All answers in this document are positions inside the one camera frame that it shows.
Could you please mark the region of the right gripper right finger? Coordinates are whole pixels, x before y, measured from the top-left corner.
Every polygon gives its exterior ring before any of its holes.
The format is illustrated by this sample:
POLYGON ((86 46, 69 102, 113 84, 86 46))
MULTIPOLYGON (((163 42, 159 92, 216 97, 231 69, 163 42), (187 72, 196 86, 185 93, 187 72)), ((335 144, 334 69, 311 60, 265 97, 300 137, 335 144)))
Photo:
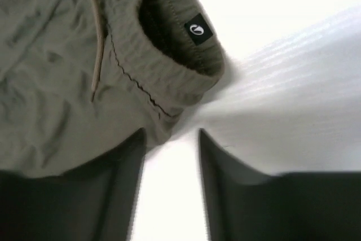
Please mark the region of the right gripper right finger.
POLYGON ((199 131, 210 240, 359 240, 360 173, 264 174, 199 131))

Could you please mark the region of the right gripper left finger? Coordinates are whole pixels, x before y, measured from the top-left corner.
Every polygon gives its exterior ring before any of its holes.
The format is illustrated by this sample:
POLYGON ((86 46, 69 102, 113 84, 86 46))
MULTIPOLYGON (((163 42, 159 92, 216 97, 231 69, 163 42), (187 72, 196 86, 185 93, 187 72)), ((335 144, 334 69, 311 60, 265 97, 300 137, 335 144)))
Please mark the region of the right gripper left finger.
POLYGON ((138 197, 146 133, 60 176, 1 172, 1 239, 128 240, 138 197))

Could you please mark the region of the olive green shorts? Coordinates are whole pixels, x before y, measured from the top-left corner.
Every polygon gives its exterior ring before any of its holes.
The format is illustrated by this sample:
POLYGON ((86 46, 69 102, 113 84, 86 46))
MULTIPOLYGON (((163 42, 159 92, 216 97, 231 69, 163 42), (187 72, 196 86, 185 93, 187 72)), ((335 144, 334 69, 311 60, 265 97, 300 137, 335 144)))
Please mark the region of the olive green shorts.
POLYGON ((1 169, 62 174, 140 128, 161 145, 223 71, 197 0, 1 0, 1 169))

